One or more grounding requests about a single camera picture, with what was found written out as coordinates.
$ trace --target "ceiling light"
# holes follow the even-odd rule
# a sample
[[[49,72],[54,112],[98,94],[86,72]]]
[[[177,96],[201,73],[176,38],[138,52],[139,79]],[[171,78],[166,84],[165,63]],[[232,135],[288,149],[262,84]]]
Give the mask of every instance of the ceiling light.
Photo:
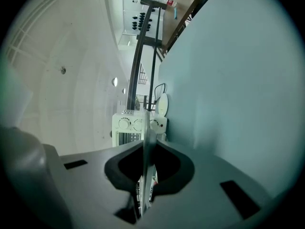
[[[118,85],[118,78],[113,78],[113,80],[112,80],[112,84],[114,85],[114,86],[117,86]]]

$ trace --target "white appliance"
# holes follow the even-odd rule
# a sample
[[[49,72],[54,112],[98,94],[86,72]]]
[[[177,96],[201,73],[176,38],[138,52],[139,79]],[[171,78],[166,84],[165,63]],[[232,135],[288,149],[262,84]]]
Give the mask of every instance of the white appliance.
[[[112,116],[112,146],[141,139],[143,111],[124,110]],[[167,118],[155,112],[150,114],[150,127],[156,134],[165,134]]]

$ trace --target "black power cord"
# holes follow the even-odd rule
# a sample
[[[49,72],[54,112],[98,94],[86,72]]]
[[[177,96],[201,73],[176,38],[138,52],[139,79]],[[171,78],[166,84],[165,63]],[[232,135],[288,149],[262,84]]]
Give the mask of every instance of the black power cord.
[[[153,106],[157,103],[157,101],[161,98],[161,96],[156,100],[156,89],[158,86],[162,86],[164,85],[164,90],[163,90],[163,93],[165,93],[165,88],[166,88],[166,84],[165,83],[162,83],[160,85],[157,85],[155,88],[154,88],[154,102],[153,102],[153,105],[152,105],[152,109],[153,109]]]

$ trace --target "white knob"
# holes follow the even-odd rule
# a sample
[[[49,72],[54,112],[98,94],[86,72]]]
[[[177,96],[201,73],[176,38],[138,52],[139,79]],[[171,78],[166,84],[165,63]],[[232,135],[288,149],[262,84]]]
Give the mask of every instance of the white knob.
[[[156,120],[151,120],[151,129],[154,131],[158,130],[158,122]]]
[[[126,119],[121,119],[119,121],[119,127],[124,130],[127,129],[129,127],[129,121]]]
[[[133,123],[133,127],[136,131],[142,131],[142,120],[136,120],[134,123]]]

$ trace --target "light blue panel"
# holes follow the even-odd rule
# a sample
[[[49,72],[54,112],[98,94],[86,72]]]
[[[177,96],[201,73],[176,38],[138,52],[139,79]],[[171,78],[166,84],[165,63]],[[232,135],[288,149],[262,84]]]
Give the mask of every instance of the light blue panel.
[[[160,65],[169,140],[206,148],[279,194],[303,158],[304,65],[276,0],[209,0]]]

